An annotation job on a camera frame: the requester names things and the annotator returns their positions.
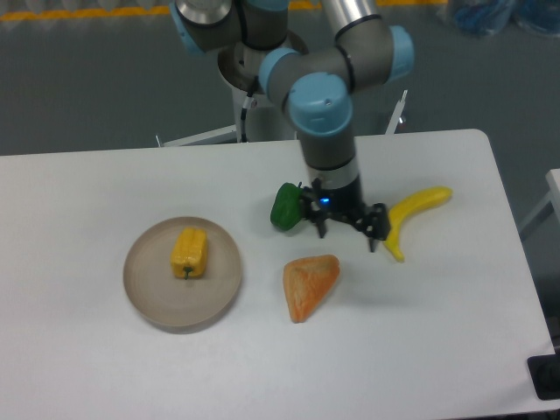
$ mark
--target robotic arm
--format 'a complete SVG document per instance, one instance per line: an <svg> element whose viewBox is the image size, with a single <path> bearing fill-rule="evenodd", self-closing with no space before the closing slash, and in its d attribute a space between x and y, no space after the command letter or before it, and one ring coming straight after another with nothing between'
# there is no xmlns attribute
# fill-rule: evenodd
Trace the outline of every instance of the robotic arm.
<svg viewBox="0 0 560 420"><path fill-rule="evenodd" d="M362 200L349 95L409 73L414 49L402 27L383 22L373 0L322 4L335 45L313 53L285 46L287 0L176 0L171 11L191 52L231 43L263 52L252 71L297 130L309 172L311 188L304 188L300 200L303 216L321 237L326 219L348 223L369 239L373 251L389 234L389 218L383 204L367 206Z"/></svg>

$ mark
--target yellow bell pepper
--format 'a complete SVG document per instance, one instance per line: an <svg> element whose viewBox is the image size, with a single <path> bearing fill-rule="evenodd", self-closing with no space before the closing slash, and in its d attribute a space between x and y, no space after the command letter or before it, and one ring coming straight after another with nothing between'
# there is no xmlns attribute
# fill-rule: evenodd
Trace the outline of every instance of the yellow bell pepper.
<svg viewBox="0 0 560 420"><path fill-rule="evenodd" d="M177 278L198 277L207 266L207 232L187 227L178 236L171 252L171 269Z"/></svg>

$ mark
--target blue joint cap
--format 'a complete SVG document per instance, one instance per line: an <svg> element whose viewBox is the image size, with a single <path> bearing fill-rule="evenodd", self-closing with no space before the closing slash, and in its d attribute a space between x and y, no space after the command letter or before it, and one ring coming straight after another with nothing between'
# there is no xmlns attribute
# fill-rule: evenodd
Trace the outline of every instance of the blue joint cap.
<svg viewBox="0 0 560 420"><path fill-rule="evenodd" d="M291 48L277 48L270 52L262 61L261 68L259 69L259 82L266 95L269 94L269 79L275 65L288 54L299 54L296 50Z"/></svg>
<svg viewBox="0 0 560 420"><path fill-rule="evenodd" d="M289 0L247 0L247 3L264 11L287 11Z"/></svg>
<svg viewBox="0 0 560 420"><path fill-rule="evenodd" d="M179 16L177 6L175 6L175 2L169 3L169 12L171 13L173 22L175 22L175 26L177 26L178 34L181 37L181 41L183 42L186 50L191 55L204 55L204 51L202 51L197 43L194 42L193 37L191 37L189 31L185 28L185 24L181 20L181 16Z"/></svg>
<svg viewBox="0 0 560 420"><path fill-rule="evenodd" d="M290 118L298 130L317 137L340 133L352 120L347 85L337 75L311 73L291 87Z"/></svg>
<svg viewBox="0 0 560 420"><path fill-rule="evenodd" d="M402 26L391 26L393 33L393 65L387 81L406 76L414 67L414 46L410 35Z"/></svg>

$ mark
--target yellow floor stripe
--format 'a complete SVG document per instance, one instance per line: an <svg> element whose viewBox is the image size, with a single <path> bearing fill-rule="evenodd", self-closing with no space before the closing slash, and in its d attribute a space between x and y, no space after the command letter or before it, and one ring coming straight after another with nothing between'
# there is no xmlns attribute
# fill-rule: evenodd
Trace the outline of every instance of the yellow floor stripe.
<svg viewBox="0 0 560 420"><path fill-rule="evenodd" d="M412 4L444 4L447 0L377 0L380 6L412 5ZM290 2L291 11L320 9L321 4L309 1ZM80 18L114 18L126 16L168 15L168 6L155 6L150 10L142 7L119 7L112 11L104 9L46 10L38 15L31 11L9 11L0 16L0 22L14 20L44 20L44 19L80 19Z"/></svg>

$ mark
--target pepper stem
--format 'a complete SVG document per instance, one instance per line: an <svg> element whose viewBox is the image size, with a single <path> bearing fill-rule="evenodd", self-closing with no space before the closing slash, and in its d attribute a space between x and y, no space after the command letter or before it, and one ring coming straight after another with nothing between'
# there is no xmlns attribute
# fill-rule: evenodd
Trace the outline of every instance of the pepper stem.
<svg viewBox="0 0 560 420"><path fill-rule="evenodd" d="M191 274L192 271L194 271L191 267L184 267L183 271L185 272L185 280L189 279L189 274Z"/></svg>

